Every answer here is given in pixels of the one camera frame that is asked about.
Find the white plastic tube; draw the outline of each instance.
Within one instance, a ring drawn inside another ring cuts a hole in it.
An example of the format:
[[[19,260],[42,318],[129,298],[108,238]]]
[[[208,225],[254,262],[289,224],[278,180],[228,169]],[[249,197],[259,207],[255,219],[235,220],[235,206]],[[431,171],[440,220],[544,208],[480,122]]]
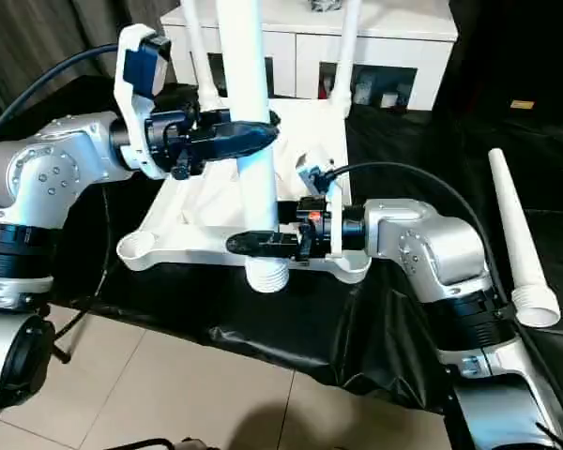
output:
[[[222,108],[219,92],[213,82],[213,74],[208,64],[202,28],[196,14],[194,0],[182,0],[181,7],[186,18],[186,27],[190,36],[191,57],[198,82],[198,101],[202,111],[211,111]]]
[[[488,157],[509,251],[515,286],[512,300],[517,308],[517,319],[526,326],[552,326],[561,319],[561,310],[555,293],[546,285],[509,166],[499,148],[491,150]]]
[[[336,68],[334,89],[330,96],[332,105],[342,111],[344,117],[348,116],[352,102],[350,83],[353,77],[353,65],[355,62],[360,5],[361,0],[348,0],[345,7],[340,58]]]
[[[269,122],[265,58],[258,0],[217,0],[219,31],[232,120]],[[273,147],[237,161],[245,226],[279,227]],[[285,260],[247,258],[246,277],[253,289],[273,293],[288,281]]]

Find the curtain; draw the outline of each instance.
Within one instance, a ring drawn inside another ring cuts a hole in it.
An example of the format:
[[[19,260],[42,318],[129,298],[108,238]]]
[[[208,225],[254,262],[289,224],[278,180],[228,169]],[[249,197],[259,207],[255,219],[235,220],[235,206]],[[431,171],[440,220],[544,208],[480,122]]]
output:
[[[117,41],[131,23],[161,30],[160,16],[179,0],[0,0],[0,105],[8,105],[59,61]],[[114,75],[114,54],[80,63],[30,103],[81,75]]]

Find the wire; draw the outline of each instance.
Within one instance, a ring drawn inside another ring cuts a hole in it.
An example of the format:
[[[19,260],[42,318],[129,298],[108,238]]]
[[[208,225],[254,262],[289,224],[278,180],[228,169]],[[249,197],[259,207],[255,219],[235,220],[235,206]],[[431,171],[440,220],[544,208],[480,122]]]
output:
[[[22,105],[33,96],[41,87],[49,82],[56,75],[70,68],[71,66],[83,61],[85,59],[94,58],[103,53],[111,53],[117,51],[117,44],[107,44],[95,47],[90,50],[85,50],[74,54],[70,58],[61,61],[56,66],[48,70],[41,77],[35,80],[27,89],[23,91],[10,105],[0,114],[0,128],[14,115]]]
[[[503,287],[502,281],[500,280],[500,274],[498,273],[495,255],[492,252],[492,246],[490,245],[490,239],[489,239],[488,235],[486,234],[486,231],[484,230],[483,226],[481,225],[481,222],[479,221],[478,215],[473,210],[471,205],[467,202],[467,200],[465,198],[463,198],[463,196],[454,187],[449,185],[446,181],[444,181],[441,178],[438,178],[437,176],[435,176],[434,174],[429,173],[427,171],[424,171],[423,169],[420,169],[418,167],[414,167],[414,166],[411,166],[411,165],[408,165],[408,164],[403,164],[401,162],[391,162],[391,161],[370,161],[370,162],[363,162],[363,163],[359,163],[359,164],[349,164],[347,166],[342,166],[338,169],[328,171],[328,172],[324,173],[323,176],[324,176],[325,183],[327,183],[327,186],[329,186],[329,184],[333,180],[335,180],[338,176],[342,175],[343,173],[348,173],[348,172],[351,172],[351,171],[362,170],[362,169],[367,169],[367,168],[372,168],[372,167],[395,168],[395,169],[401,169],[401,170],[404,170],[406,172],[416,174],[419,177],[424,178],[428,181],[433,181],[437,185],[441,186],[453,198],[455,198],[461,204],[461,206],[465,209],[467,214],[470,216],[471,221],[473,222],[475,228],[477,229],[477,232],[479,234],[479,238],[482,241],[482,244],[484,246],[484,250],[485,250],[486,255],[487,255],[488,270],[490,272],[490,277],[491,277],[491,279],[492,279],[492,281],[495,285],[496,292],[498,293],[501,300],[505,304],[510,303],[509,298],[507,297],[507,294],[505,293],[505,289]],[[533,339],[531,338],[531,336],[527,333],[527,330],[525,330],[525,328],[520,323],[518,323],[516,319],[513,320],[513,323],[514,323],[515,328],[519,332],[520,336],[522,337],[522,341],[524,342],[525,346],[531,351],[534,358],[539,363],[540,368],[542,369],[542,371],[544,372],[544,374],[546,376],[547,382],[551,385],[551,388],[555,392],[556,399],[558,400],[559,405],[561,406],[561,409],[563,410],[563,388],[561,387],[560,382],[556,378],[553,371],[548,367],[548,364],[544,360],[544,357],[542,356],[540,350],[536,346],[536,344],[533,341]]]
[[[111,211],[109,208],[109,199],[106,194],[106,187],[104,185],[101,186],[101,191],[102,202],[104,203],[104,218],[106,222],[106,249],[104,250],[104,259],[102,260],[102,272],[100,275],[100,280],[96,289],[94,290],[94,294],[90,297],[87,304],[65,326],[63,326],[59,331],[56,332],[56,334],[54,335],[54,341],[57,341],[66,333],[71,331],[75,327],[75,325],[85,317],[85,315],[92,308],[94,301],[100,296],[104,282],[109,275],[109,268],[111,265],[111,252],[113,251],[113,237],[111,235]]]
[[[545,435],[547,435],[549,438],[551,438],[553,440],[554,443],[558,443],[559,446],[561,448],[563,448],[563,440],[561,438],[559,438],[557,435],[554,434],[553,431],[551,431],[550,429],[548,429],[547,427],[545,427],[543,424],[541,424],[540,422],[536,422],[536,427],[542,431]]]
[[[146,439],[145,441],[128,443],[126,445],[121,445],[119,447],[107,448],[106,450],[138,450],[139,448],[152,447],[154,445],[162,445],[163,447],[166,447],[167,450],[175,450],[175,446],[173,445],[173,443],[171,441],[168,441],[166,439],[161,439],[161,438]]]

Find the beige floor tile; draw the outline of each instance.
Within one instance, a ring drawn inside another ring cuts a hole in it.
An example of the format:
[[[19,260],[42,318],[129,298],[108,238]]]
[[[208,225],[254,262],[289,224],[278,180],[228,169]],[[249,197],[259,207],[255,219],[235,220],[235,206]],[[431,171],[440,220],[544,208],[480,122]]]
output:
[[[54,307],[51,319],[59,329],[75,311]],[[53,358],[42,390],[0,418],[53,441],[79,447],[145,330],[89,316],[80,339],[75,333],[59,341],[77,346],[70,364]]]
[[[0,422],[0,450],[68,450],[28,431]]]
[[[280,450],[450,449],[442,417],[356,397],[296,374]]]
[[[191,436],[275,449],[291,380],[289,370],[148,331],[82,448]]]

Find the black fabric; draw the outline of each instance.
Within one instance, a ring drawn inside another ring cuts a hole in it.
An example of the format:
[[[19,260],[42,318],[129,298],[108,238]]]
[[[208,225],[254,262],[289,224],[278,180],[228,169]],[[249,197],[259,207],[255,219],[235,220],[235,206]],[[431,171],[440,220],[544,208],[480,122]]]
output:
[[[22,137],[57,115],[103,110],[113,105],[111,89],[102,79],[79,79],[13,121],[7,134]],[[456,119],[441,112],[395,115],[354,106],[346,130],[351,163],[408,162],[457,188],[488,228],[509,289],[487,162],[488,150],[503,148],[563,312],[562,129]],[[434,204],[442,214],[466,218],[453,199],[412,175],[370,170],[356,173],[351,182],[355,203],[413,197]],[[141,175],[107,185],[114,239],[137,228],[159,186]],[[79,306],[78,299],[93,292],[104,249],[103,227],[99,187],[92,187],[71,209],[59,246],[54,268],[54,299],[59,303]],[[392,263],[373,262],[357,285],[293,272],[282,292],[267,295],[253,292],[244,277],[241,268],[161,264],[133,273],[120,263],[93,310],[295,368],[359,395],[426,410],[441,405],[442,373],[424,315]],[[563,380],[563,319],[550,330],[533,332],[533,337]]]

